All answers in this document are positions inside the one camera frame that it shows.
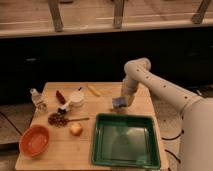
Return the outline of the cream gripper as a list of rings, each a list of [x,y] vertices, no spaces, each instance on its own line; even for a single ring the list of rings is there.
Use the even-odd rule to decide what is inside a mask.
[[[122,93],[121,97],[123,99],[123,106],[124,107],[129,107],[132,105],[134,99],[135,99],[135,94],[127,94],[127,93]]]

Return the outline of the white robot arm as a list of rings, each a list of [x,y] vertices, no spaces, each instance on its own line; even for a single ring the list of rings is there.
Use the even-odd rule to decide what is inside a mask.
[[[177,171],[213,171],[213,98],[204,98],[150,72],[147,58],[124,65],[123,96],[132,96],[141,83],[173,106],[183,117]]]

